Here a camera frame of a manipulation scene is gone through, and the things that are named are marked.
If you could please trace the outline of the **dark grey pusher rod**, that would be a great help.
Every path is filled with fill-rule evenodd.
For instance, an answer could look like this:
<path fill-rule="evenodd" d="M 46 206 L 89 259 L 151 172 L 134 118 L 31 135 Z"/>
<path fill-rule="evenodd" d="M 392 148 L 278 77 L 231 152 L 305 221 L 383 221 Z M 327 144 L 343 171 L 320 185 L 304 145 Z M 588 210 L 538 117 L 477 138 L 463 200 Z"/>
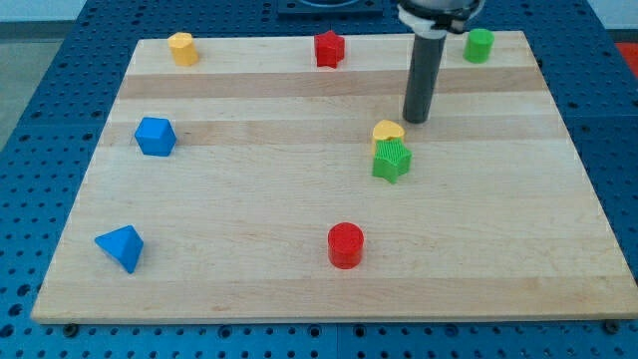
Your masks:
<path fill-rule="evenodd" d="M 415 36 L 403 107 L 409 123 L 422 124 L 429 117 L 445 40 Z"/>

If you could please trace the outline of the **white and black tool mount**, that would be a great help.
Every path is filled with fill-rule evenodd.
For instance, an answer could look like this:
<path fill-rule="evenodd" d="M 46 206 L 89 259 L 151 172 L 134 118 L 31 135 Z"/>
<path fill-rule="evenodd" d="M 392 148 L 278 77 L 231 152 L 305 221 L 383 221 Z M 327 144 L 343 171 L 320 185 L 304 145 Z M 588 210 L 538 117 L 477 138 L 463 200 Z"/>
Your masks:
<path fill-rule="evenodd" d="M 417 36 L 441 39 L 462 34 L 484 4 L 485 0 L 399 0 L 398 17 Z"/>

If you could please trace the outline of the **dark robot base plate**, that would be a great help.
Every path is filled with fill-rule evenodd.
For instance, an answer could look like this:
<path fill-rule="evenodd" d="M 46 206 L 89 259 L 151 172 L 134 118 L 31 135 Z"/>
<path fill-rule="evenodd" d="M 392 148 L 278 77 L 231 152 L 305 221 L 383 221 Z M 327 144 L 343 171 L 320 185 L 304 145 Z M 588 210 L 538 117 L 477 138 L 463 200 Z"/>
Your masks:
<path fill-rule="evenodd" d="M 382 15 L 383 0 L 277 0 L 279 18 L 300 16 Z"/>

